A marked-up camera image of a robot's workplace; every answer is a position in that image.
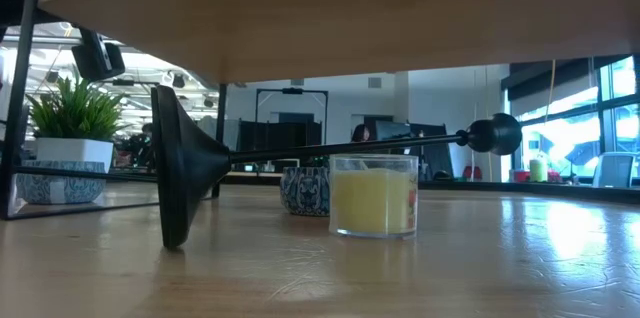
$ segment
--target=blue patterned planter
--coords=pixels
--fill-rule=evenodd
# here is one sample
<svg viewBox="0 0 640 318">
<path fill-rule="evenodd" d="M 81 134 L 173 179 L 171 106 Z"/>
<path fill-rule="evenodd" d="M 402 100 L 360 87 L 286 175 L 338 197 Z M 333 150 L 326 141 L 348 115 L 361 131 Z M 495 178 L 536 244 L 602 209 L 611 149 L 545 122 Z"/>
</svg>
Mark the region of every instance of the blue patterned planter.
<svg viewBox="0 0 640 318">
<path fill-rule="evenodd" d="M 104 173 L 102 162 L 24 161 L 22 165 Z M 30 204 L 80 204 L 93 202 L 102 193 L 104 179 L 18 174 L 18 197 Z"/>
<path fill-rule="evenodd" d="M 329 169 L 285 168 L 280 201 L 291 214 L 329 216 Z"/>
</svg>

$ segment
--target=yellow candle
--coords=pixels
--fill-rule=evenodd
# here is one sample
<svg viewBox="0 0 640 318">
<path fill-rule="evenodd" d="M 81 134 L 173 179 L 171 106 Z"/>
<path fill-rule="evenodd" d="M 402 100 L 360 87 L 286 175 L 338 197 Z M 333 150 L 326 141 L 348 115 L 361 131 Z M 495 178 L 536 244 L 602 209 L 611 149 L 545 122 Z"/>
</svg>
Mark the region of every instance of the yellow candle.
<svg viewBox="0 0 640 318">
<path fill-rule="evenodd" d="M 546 182 L 547 178 L 547 161 L 544 158 L 534 158 L 529 161 L 529 176 L 532 182 Z"/>
<path fill-rule="evenodd" d="M 332 171 L 331 230 L 373 236 L 414 232 L 416 178 L 384 168 Z"/>
</svg>

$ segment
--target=potted plant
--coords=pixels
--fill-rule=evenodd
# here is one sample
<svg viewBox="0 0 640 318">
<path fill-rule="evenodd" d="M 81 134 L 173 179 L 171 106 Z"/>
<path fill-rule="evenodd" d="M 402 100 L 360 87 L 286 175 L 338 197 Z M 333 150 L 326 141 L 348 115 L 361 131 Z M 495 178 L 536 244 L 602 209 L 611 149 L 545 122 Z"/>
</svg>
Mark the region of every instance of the potted plant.
<svg viewBox="0 0 640 318">
<path fill-rule="evenodd" d="M 27 95 L 33 105 L 30 116 L 36 127 L 37 160 L 103 162 L 109 172 L 113 154 L 111 139 L 117 130 L 122 95 L 110 96 L 89 87 L 77 72 L 75 84 L 58 79 L 58 94 L 40 101 Z"/>
</svg>

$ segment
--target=plunger handle knob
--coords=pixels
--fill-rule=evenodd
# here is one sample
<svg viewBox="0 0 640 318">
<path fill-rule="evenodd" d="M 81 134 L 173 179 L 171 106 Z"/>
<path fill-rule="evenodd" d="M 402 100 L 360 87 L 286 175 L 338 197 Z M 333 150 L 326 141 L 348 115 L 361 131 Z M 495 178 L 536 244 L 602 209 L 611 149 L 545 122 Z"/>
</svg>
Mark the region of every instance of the plunger handle knob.
<svg viewBox="0 0 640 318">
<path fill-rule="evenodd" d="M 466 131 L 458 131 L 463 139 L 459 145 L 468 145 L 476 152 L 492 152 L 508 155 L 518 149 L 522 142 L 522 128 L 518 121 L 505 113 L 494 114 L 491 119 L 473 122 Z"/>
</svg>

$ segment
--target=metal pole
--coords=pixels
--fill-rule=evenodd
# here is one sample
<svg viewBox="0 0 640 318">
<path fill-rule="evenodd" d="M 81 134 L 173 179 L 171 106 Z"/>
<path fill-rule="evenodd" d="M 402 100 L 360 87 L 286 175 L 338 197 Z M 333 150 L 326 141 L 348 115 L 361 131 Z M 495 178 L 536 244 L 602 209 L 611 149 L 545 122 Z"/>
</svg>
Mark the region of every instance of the metal pole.
<svg viewBox="0 0 640 318">
<path fill-rule="evenodd" d="M 636 90 L 635 93 L 640 93 L 640 54 L 632 54 L 633 58 L 633 71 L 636 74 Z"/>
<path fill-rule="evenodd" d="M 21 120 L 24 91 L 29 73 L 29 56 L 31 55 L 31 40 L 33 38 L 34 16 L 38 8 L 37 5 L 38 0 L 24 0 L 22 7 L 18 56 L 11 87 L 11 98 L 9 99 L 7 126 L 4 134 L 5 144 L 2 151 L 3 159 L 0 164 L 0 219 L 5 220 L 9 217 L 9 201 L 13 190 L 13 159 L 16 148 L 18 148 L 17 143 L 20 141 L 18 137 L 20 129 L 18 129 L 18 126 Z"/>
<path fill-rule="evenodd" d="M 256 109 L 253 120 L 253 150 L 256 150 L 256 144 L 258 142 L 258 100 L 260 99 L 260 93 L 262 93 L 262 89 L 256 89 Z"/>
<path fill-rule="evenodd" d="M 4 41 L 7 43 L 15 43 L 18 42 L 20 40 L 20 37 L 9 34 L 6 35 L 4 37 Z M 33 37 L 33 43 L 39 43 L 39 44 L 44 44 L 44 45 L 51 45 L 51 49 L 57 49 L 58 46 L 62 45 L 62 46 L 69 46 L 69 47 L 73 47 L 76 45 L 80 45 L 82 44 L 82 39 L 80 38 L 72 38 L 72 37 L 43 37 L 43 36 L 39 36 L 39 37 Z M 113 39 L 103 39 L 102 42 L 104 43 L 111 43 L 114 45 L 117 45 L 118 47 L 121 48 L 131 48 L 128 46 L 125 46 L 122 42 L 118 42 L 117 40 L 113 40 Z"/>
<path fill-rule="evenodd" d="M 108 173 L 96 173 L 96 172 L 85 172 L 85 171 L 70 171 L 63 169 L 52 169 L 52 168 L 40 168 L 40 167 L 28 167 L 28 166 L 18 166 L 14 167 L 15 173 L 24 173 L 24 174 L 37 174 L 44 176 L 63 176 L 70 178 L 87 178 L 87 179 L 106 179 L 111 181 L 121 181 L 121 182 L 146 182 L 146 183 L 156 183 L 158 180 L 155 176 L 152 175 L 133 175 L 133 174 L 108 174 Z"/>
<path fill-rule="evenodd" d="M 329 92 L 324 93 L 324 142 L 323 144 L 327 144 L 327 129 L 329 129 Z"/>
<path fill-rule="evenodd" d="M 595 74 L 595 78 L 596 78 L 596 84 L 598 87 L 598 97 L 597 97 L 597 103 L 596 106 L 598 107 L 598 124 L 600 125 L 600 137 L 598 138 L 599 140 L 599 150 L 600 152 L 598 153 L 598 156 L 600 156 L 600 154 L 604 153 L 606 151 L 606 142 L 605 142 L 605 136 L 607 136 L 608 134 L 605 133 L 606 127 L 604 124 L 605 121 L 605 117 L 604 117 L 604 111 L 602 110 L 602 101 L 604 100 L 604 97 L 602 96 L 603 94 L 603 85 L 602 85 L 602 74 L 600 74 L 600 72 L 596 72 L 595 70 L 595 65 L 594 65 L 594 61 L 593 61 L 593 57 L 589 58 L 588 60 L 588 74 L 589 77 L 593 77 L 592 75 Z"/>
<path fill-rule="evenodd" d="M 218 118 L 216 119 L 216 140 L 224 144 L 224 116 L 227 114 L 227 84 L 218 86 Z M 220 196 L 220 183 L 216 183 L 211 189 L 211 198 Z"/>
<path fill-rule="evenodd" d="M 442 144 L 442 143 L 466 143 L 466 137 L 462 135 L 444 135 L 422 138 L 410 138 L 410 139 L 393 139 L 388 141 L 370 141 L 361 143 L 346 143 L 346 144 L 332 144 L 323 146 L 312 147 L 297 147 L 288 149 L 274 149 L 264 151 L 252 151 L 252 152 L 232 152 L 231 164 L 233 163 L 245 163 L 265 160 L 298 158 L 298 157 L 313 157 L 329 154 L 342 154 L 363 152 L 372 149 L 393 149 L 393 148 L 405 148 L 417 145 L 426 144 Z"/>
</svg>

